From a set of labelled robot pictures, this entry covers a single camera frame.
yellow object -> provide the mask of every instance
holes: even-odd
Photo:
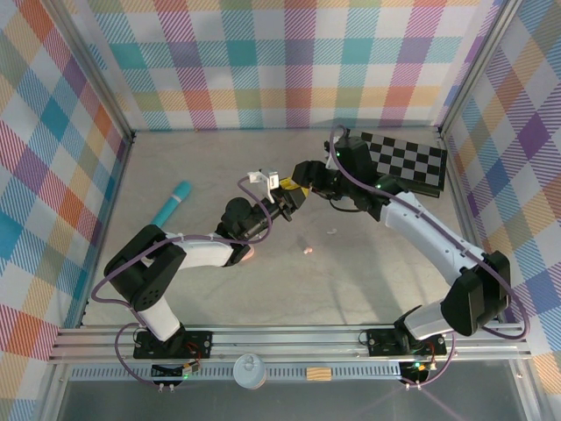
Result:
[[[311,382],[328,382],[331,380],[331,367],[307,367],[306,379]]]
[[[308,197],[309,189],[305,189],[304,187],[299,186],[298,184],[293,182],[292,178],[290,178],[290,177],[283,178],[282,180],[280,180],[279,184],[284,190],[302,189],[302,191],[304,192],[304,195],[306,197]]]

red wire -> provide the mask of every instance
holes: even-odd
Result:
[[[432,344],[432,342],[427,342],[427,345],[430,348],[430,351],[432,352],[432,358],[430,359],[430,362],[435,362],[435,359],[437,358],[437,351],[435,349],[435,346]]]
[[[185,345],[185,347],[187,347],[191,353],[195,353],[195,349],[196,349],[197,357],[195,358],[195,361],[199,366],[201,366],[202,355],[201,355],[201,351],[199,350],[199,347],[193,342],[188,342]]]

checkerboard calibration pattern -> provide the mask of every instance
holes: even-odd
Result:
[[[443,149],[356,130],[349,135],[366,142],[379,173],[395,175],[418,193],[440,196],[444,190],[447,153]]]
[[[526,0],[452,130],[487,250],[511,262],[529,343],[561,413],[561,3]],[[520,318],[514,308],[514,317]]]
[[[39,0],[0,0],[0,419],[28,420],[124,150]]]
[[[131,125],[173,130],[429,125],[494,0],[65,4]]]

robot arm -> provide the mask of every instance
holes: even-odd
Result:
[[[283,216],[290,221],[292,213],[302,206],[307,191],[286,180],[280,184],[278,180],[277,184],[267,184],[267,198],[261,203],[272,220]],[[221,222],[210,237],[248,240],[258,236],[267,227],[266,215],[258,204],[251,206],[245,198],[236,197],[226,205]],[[155,243],[172,237],[177,235],[167,234],[156,225],[146,226],[107,264],[104,274],[115,271]],[[205,239],[166,244],[149,254],[149,261],[135,263],[110,282],[142,317],[150,333],[158,341],[168,343],[170,354],[173,354],[173,349],[180,347],[177,344],[182,341],[184,329],[169,307],[164,292],[177,271],[198,266],[232,266],[240,262],[249,250],[248,245]]]
[[[370,159],[366,143],[360,138],[342,138],[335,144],[339,161],[361,182],[413,204],[419,211],[429,214],[391,175],[380,175]],[[292,180],[295,184],[274,181],[276,173],[250,173],[250,179],[261,181],[266,207],[271,219],[291,215],[299,209],[307,195],[307,189],[328,200],[348,196],[359,210],[370,214],[389,228],[408,239],[429,259],[451,286],[442,301],[419,306],[394,323],[395,340],[404,353],[412,346],[439,333],[454,330],[470,336],[481,326],[508,307],[509,296],[498,282],[476,261],[465,255],[467,250],[481,256],[485,263],[509,282],[508,259],[499,252],[486,254],[483,250],[451,232],[437,221],[450,235],[465,245],[458,250],[443,239],[437,229],[419,218],[411,210],[395,200],[376,196],[347,180],[330,160],[304,161],[295,167]],[[268,226],[263,210],[251,206],[243,197],[230,200],[221,218],[221,223],[212,234],[223,239],[248,240],[255,238]],[[148,225],[105,268],[105,274],[125,264],[134,256],[144,252],[154,243],[167,236],[155,225]],[[137,262],[131,268],[111,280],[114,288],[131,307],[145,320],[150,333],[167,349],[166,355],[173,357],[175,350],[185,342],[185,330],[173,314],[163,296],[175,273],[182,268],[196,266],[228,267],[242,260],[249,246],[223,244],[208,240],[189,240],[167,244],[148,255],[151,264]]]
[[[430,336],[456,331],[470,336],[495,318],[509,304],[506,290],[478,262],[470,259],[470,251],[510,282],[508,259],[500,252],[486,254],[480,248],[452,232],[418,202],[415,195],[391,175],[377,174],[366,143],[361,138],[341,138],[335,152],[344,168],[359,181],[414,205],[417,213],[399,201],[376,196],[347,180],[328,159],[305,161],[296,166],[293,180],[329,200],[348,196],[359,210],[368,212],[376,221],[392,228],[405,237],[438,269],[451,286],[442,301],[419,306],[395,322],[397,340],[408,350],[412,344]],[[325,144],[329,152],[329,143]],[[458,250],[438,229],[420,218],[430,217],[437,225],[464,246]]]

small wooden block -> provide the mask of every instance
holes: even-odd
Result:
[[[307,367],[306,379],[311,382],[328,382],[331,380],[331,367]]]

